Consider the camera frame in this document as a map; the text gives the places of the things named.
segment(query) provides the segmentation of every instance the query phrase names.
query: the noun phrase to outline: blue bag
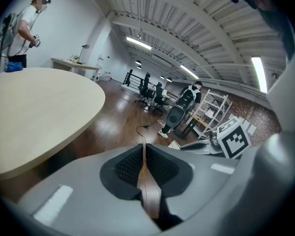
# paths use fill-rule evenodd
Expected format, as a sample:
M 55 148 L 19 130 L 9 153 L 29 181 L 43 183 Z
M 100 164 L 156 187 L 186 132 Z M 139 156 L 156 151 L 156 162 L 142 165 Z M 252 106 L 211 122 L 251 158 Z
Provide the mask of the blue bag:
M 6 72 L 10 73 L 10 72 L 22 71 L 22 70 L 23 70 L 23 67 L 21 62 L 9 62 Z

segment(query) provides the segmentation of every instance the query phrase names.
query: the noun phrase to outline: desk lamp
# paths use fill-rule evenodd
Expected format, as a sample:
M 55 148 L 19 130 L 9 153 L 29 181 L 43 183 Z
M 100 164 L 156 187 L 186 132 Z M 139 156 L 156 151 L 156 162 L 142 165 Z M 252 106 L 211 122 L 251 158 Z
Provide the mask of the desk lamp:
M 88 49 L 88 48 L 89 48 L 89 45 L 83 45 L 83 46 L 82 46 L 82 51 L 81 51 L 81 54 L 80 54 L 79 59 L 78 59 L 78 62 L 77 62 L 78 64 L 81 64 L 81 65 L 82 65 L 82 63 L 80 62 L 80 57 L 81 57 L 81 55 L 82 55 L 83 50 L 84 50 L 84 49 Z

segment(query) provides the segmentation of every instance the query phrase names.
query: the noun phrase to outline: backpack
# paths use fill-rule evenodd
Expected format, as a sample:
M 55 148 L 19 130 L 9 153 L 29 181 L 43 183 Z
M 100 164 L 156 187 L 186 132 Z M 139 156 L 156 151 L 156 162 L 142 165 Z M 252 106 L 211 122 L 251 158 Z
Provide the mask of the backpack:
M 182 93 L 181 97 L 178 98 L 176 105 L 181 106 L 184 110 L 189 109 L 193 106 L 197 93 L 199 92 L 198 89 L 193 90 L 192 85 L 188 86 L 188 88 Z
M 13 38 L 17 32 L 17 17 L 15 13 L 10 13 L 3 20 L 3 31 L 0 34 L 2 41 L 2 48 L 0 51 L 3 51 L 5 48 L 9 47 L 12 44 Z

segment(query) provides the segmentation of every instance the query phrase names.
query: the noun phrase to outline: ceiling light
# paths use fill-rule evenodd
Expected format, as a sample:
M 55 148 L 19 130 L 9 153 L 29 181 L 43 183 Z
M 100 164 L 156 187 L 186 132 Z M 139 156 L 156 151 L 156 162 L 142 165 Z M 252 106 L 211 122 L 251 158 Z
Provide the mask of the ceiling light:
M 251 57 L 251 61 L 253 62 L 255 69 L 256 69 L 256 73 L 257 73 L 258 80 L 259 80 L 260 91 L 267 93 L 266 76 L 265 76 L 264 67 L 261 62 L 261 58 L 260 57 Z
M 197 75 L 195 75 L 193 72 L 189 71 L 186 67 L 184 67 L 183 65 L 180 66 L 183 70 L 185 70 L 186 72 L 190 73 L 193 77 L 195 77 L 196 79 L 198 79 L 199 77 Z
M 137 45 L 141 45 L 141 46 L 143 46 L 143 47 L 145 47 L 145 48 L 147 48 L 147 49 L 149 49 L 149 50 L 152 49 L 152 47 L 150 47 L 150 46 L 148 46 L 148 45 L 146 45 L 146 44 L 144 44 L 144 43 L 142 43 L 142 42 L 140 42 L 140 41 L 138 41 L 138 40 L 135 40 L 135 39 L 133 39 L 133 38 L 131 38 L 131 37 L 127 37 L 127 40 L 130 41 L 130 42 L 132 42 L 132 43 L 135 43 L 135 44 L 137 44 Z

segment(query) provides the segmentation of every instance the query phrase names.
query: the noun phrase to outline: round table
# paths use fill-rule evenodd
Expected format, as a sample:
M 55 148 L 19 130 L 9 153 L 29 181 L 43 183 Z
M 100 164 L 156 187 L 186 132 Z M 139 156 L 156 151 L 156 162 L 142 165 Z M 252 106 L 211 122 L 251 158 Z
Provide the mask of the round table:
M 52 68 L 0 73 L 0 180 L 44 162 L 95 119 L 105 93 L 95 82 Z

